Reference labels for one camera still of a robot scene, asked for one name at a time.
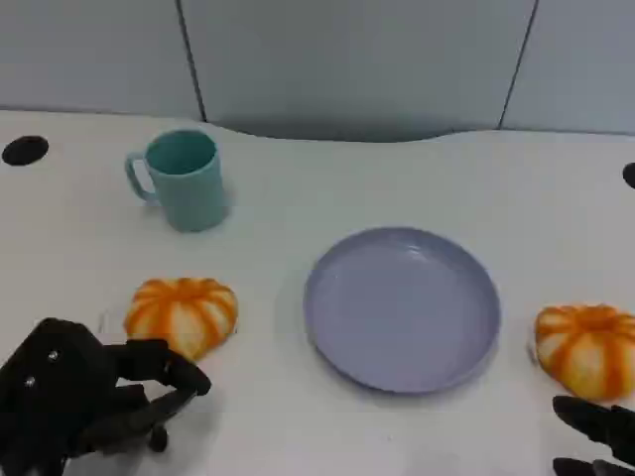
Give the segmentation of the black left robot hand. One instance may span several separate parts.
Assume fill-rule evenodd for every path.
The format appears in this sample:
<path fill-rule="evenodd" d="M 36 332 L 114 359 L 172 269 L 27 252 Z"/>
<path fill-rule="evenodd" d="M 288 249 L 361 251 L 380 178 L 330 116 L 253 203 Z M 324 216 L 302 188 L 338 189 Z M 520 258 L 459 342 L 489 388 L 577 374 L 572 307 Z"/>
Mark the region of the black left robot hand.
<path fill-rule="evenodd" d="M 45 318 L 1 367 L 1 472 L 61 475 L 87 454 L 161 453 L 167 422 L 211 382 L 163 339 L 103 344 Z"/>

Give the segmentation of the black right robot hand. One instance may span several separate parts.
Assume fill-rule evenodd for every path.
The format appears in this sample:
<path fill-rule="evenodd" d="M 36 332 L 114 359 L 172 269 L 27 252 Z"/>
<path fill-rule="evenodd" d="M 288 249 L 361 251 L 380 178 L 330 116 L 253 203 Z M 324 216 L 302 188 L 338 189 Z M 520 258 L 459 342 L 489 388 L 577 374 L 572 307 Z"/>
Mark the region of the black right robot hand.
<path fill-rule="evenodd" d="M 603 459 L 582 461 L 568 457 L 553 459 L 556 475 L 633 475 L 634 412 L 620 406 L 610 408 L 578 397 L 555 396 L 552 406 L 566 425 L 585 435 L 590 441 L 610 448 L 612 457 L 625 466 Z"/>

